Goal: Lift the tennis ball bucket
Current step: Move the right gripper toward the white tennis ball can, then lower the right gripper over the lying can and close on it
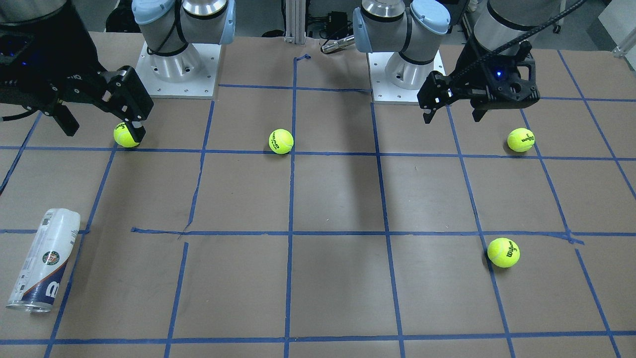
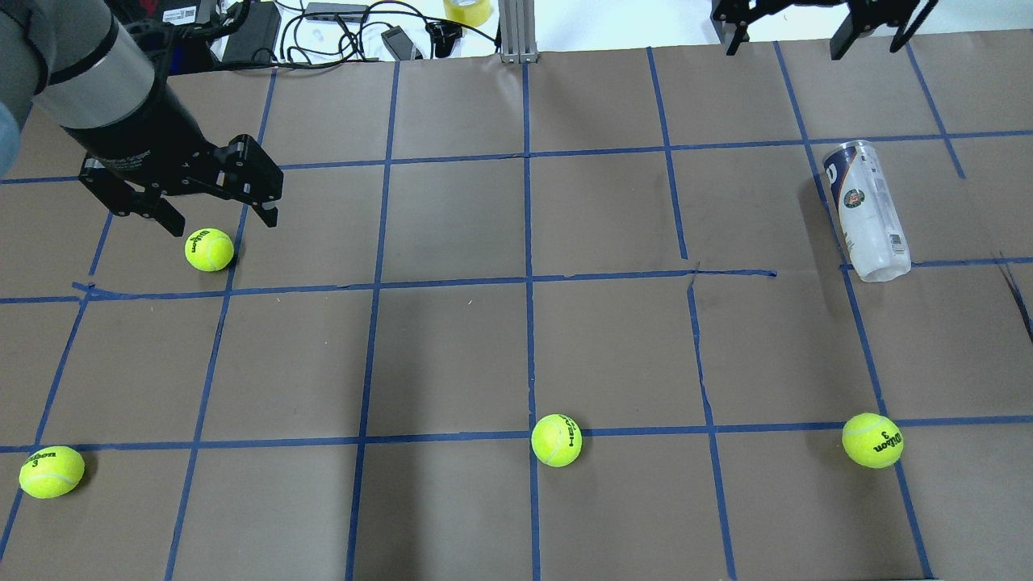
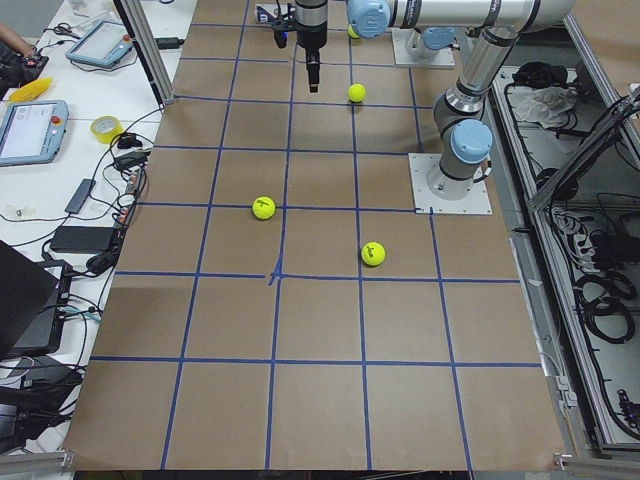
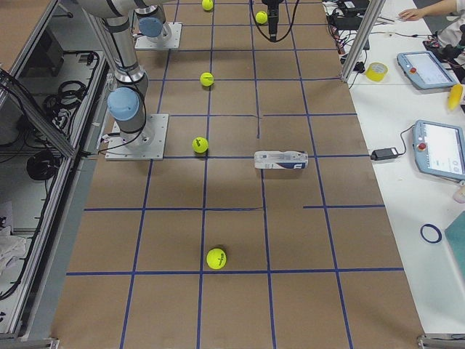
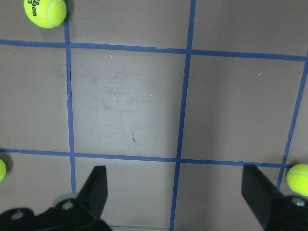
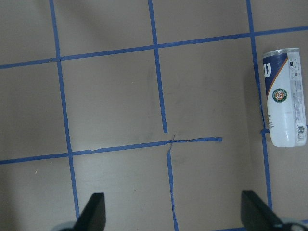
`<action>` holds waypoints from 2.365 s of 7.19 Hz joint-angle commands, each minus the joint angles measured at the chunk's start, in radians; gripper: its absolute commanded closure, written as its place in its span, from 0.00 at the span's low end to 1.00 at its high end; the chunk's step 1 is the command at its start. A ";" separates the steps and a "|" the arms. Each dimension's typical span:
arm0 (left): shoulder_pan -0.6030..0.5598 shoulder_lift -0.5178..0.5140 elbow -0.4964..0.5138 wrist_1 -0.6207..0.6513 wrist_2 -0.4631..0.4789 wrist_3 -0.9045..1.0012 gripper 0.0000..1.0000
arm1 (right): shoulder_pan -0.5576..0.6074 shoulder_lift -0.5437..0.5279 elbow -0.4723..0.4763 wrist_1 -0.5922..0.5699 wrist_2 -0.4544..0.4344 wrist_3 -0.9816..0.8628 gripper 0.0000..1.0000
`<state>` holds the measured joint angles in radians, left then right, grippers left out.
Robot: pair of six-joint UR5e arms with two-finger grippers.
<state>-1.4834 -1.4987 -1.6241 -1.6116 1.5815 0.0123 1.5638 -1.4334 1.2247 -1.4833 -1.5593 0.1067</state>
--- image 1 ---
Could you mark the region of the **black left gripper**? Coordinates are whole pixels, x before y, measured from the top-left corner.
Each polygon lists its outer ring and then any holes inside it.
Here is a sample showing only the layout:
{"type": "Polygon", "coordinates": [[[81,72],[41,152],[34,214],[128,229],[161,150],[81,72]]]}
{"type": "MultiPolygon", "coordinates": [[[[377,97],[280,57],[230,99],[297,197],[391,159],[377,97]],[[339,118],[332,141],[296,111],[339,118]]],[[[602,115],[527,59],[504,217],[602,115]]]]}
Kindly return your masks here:
{"type": "Polygon", "coordinates": [[[496,54],[474,64],[489,51],[477,42],[470,42],[461,52],[451,77],[431,71],[416,95],[424,123],[430,124],[438,109],[455,101],[453,91],[461,99],[470,99],[475,122],[493,109],[527,108],[538,102],[531,43],[522,42],[511,50],[510,55],[496,54]]]}

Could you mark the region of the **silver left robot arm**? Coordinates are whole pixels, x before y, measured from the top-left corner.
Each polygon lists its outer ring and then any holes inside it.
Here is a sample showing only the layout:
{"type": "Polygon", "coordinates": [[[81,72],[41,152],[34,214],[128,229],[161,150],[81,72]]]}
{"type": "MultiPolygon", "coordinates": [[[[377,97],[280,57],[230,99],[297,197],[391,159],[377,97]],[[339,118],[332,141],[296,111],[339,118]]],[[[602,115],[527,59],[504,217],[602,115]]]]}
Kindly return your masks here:
{"type": "Polygon", "coordinates": [[[390,53],[387,70],[398,88],[415,90],[423,119],[438,109],[469,100],[474,121],[497,109],[538,102],[532,37],[558,20],[557,0],[487,0],[448,75],[432,67],[453,21],[436,0],[364,0],[354,10],[356,47],[390,53]]]}

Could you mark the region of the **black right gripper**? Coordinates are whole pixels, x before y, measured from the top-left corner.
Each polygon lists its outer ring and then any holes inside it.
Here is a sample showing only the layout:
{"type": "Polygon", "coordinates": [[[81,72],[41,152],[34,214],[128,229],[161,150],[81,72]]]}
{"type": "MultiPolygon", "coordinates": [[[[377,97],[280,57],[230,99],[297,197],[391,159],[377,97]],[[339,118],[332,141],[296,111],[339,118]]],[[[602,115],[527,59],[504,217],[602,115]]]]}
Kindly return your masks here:
{"type": "Polygon", "coordinates": [[[1,102],[26,118],[52,116],[68,137],[80,128],[64,102],[93,104],[121,119],[136,143],[153,100],[132,66],[108,71],[75,7],[2,7],[1,102]]]}

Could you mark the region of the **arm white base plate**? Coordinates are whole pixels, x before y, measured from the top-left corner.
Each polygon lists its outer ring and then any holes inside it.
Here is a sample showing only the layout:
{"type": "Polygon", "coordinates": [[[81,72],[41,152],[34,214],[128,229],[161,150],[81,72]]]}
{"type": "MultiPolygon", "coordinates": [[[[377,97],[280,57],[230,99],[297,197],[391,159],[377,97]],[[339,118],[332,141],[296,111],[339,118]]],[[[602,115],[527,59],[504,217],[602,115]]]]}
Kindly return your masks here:
{"type": "Polygon", "coordinates": [[[150,55],[146,43],[136,71],[149,95],[163,99],[213,99],[221,50],[216,44],[189,44],[181,54],[150,55]]]}
{"type": "Polygon", "coordinates": [[[368,54],[373,101],[380,104],[418,105],[417,94],[431,71],[445,74],[441,54],[428,64],[412,64],[398,52],[368,54]]]}

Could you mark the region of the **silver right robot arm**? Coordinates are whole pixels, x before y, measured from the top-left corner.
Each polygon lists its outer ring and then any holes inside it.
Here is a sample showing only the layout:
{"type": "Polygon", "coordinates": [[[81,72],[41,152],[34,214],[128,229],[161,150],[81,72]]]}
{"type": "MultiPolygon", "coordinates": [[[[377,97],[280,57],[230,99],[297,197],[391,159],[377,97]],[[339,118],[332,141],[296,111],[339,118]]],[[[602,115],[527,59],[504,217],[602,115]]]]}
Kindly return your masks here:
{"type": "MultiPolygon", "coordinates": [[[[201,70],[195,44],[225,45],[234,38],[232,0],[134,0],[130,8],[151,68],[165,82],[201,70]]],[[[74,136],[79,125],[66,103],[88,103],[121,120],[114,129],[118,145],[131,148],[143,140],[150,94],[131,66],[108,71],[100,63],[70,0],[3,0],[0,52],[1,102],[23,108],[3,122],[41,112],[74,136]]]]}

